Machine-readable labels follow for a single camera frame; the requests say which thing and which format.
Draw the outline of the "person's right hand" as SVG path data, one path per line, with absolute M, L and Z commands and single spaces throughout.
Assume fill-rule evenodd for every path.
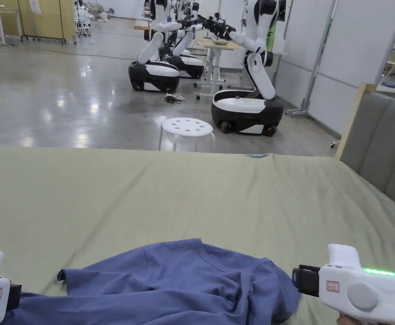
M 337 325 L 363 325 L 358 319 L 352 318 L 348 315 L 339 313 L 339 317 L 336 320 Z

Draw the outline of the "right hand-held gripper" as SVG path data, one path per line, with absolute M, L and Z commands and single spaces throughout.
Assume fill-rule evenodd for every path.
M 361 322 L 395 325 L 395 272 L 362 267 L 354 247 L 331 243 L 327 248 L 327 264 L 293 269 L 298 291 Z

